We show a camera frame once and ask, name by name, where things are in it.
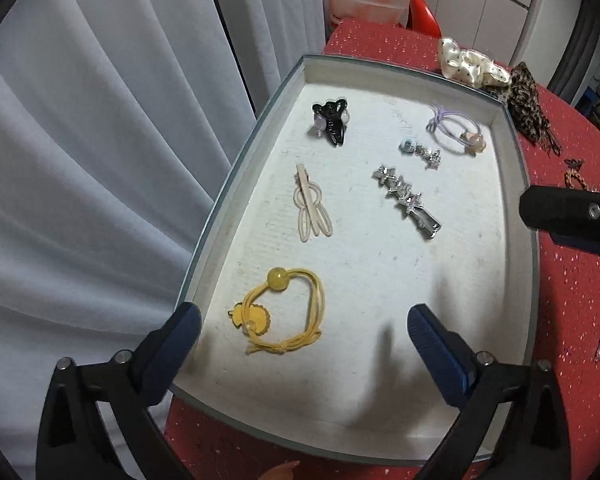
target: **brown scrunchie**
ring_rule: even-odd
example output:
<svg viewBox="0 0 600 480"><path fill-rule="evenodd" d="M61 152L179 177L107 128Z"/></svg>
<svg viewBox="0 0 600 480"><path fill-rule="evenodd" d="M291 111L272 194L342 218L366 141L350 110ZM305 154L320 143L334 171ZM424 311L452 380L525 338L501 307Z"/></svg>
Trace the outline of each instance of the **brown scrunchie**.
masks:
<svg viewBox="0 0 600 480"><path fill-rule="evenodd" d="M560 155L560 144L551 131L549 119L540 107L536 82L524 61L511 71L509 87L487 86L484 90L507 103L516 128L534 146L539 144L542 149L552 150Z"/></svg>

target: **yellow bead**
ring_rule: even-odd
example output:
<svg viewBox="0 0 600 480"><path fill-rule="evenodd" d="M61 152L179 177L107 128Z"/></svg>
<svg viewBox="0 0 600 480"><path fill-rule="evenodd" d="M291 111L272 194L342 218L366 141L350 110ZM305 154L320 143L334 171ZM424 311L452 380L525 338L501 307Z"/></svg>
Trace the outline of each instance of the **yellow bead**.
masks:
<svg viewBox="0 0 600 480"><path fill-rule="evenodd" d="M267 274L267 285L272 290L285 290L289 286L289 273L282 267L274 267Z"/></svg>

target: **yellow hair tie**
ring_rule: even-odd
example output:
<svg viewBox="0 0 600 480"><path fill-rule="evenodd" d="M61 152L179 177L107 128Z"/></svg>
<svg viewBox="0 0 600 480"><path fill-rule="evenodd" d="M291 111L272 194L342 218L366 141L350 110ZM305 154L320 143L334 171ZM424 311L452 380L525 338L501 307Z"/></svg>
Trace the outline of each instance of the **yellow hair tie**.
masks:
<svg viewBox="0 0 600 480"><path fill-rule="evenodd" d="M306 329L304 332L299 333L298 335L289 339L285 339L280 343L267 343L259 337L259 335L261 335L263 332L259 326L259 323L256 323L259 321L259 319L256 320L253 316L255 314L261 315L259 309L257 309L257 307L260 306L254 305L253 301L255 301L263 292L268 289L282 292L289 286L289 281L291 278L295 276L304 276L311 281L309 320L306 324ZM238 307L240 309L239 320L242 323L242 330L249 337L249 342L251 343L251 346L247 348L247 354L259 352L260 350L271 352L273 354L283 354L285 352L291 352L293 350L298 350L303 346L310 345L320 337L321 332L318 330L318 328L320 327L320 323L322 322L322 318L324 316L324 289L322 288L322 282L320 281L320 278L318 278L314 272L311 272L308 269L285 270L281 267L274 267L267 274L267 282L263 283L262 285L258 285L247 292L247 295L242 300L242 303L236 305L234 312L238 309ZM234 319L234 322L236 322L237 317L232 315L232 318Z"/></svg>

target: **wall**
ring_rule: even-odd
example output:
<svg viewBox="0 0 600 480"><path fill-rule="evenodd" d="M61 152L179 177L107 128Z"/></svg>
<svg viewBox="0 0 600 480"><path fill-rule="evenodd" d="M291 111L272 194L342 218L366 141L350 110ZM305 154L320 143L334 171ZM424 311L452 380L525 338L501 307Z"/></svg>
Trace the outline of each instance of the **wall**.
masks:
<svg viewBox="0 0 600 480"><path fill-rule="evenodd" d="M581 0L539 0L528 43L514 55L525 61L535 80L548 85L560 63L578 17Z"/></svg>

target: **red table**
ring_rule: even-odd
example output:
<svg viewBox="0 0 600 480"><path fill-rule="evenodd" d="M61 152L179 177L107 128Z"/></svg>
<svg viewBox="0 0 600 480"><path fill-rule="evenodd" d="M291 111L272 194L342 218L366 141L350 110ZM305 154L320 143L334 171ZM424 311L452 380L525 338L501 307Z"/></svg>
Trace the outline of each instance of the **red table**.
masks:
<svg viewBox="0 0 600 480"><path fill-rule="evenodd" d="M364 57L435 71L437 40L375 23L347 20L325 54ZM564 186L565 158L583 158L581 174L600 191L600 132L573 108L539 87L540 103L562 145L560 157L519 136L532 184ZM556 246L540 235L540 300L534 357L549 359L562 390L571 438L574 480L600 461L600 258ZM240 433L173 399L166 436L199 480L256 479L267 469L299 460L298 480L408 480L416 468L345 464L282 449Z"/></svg>

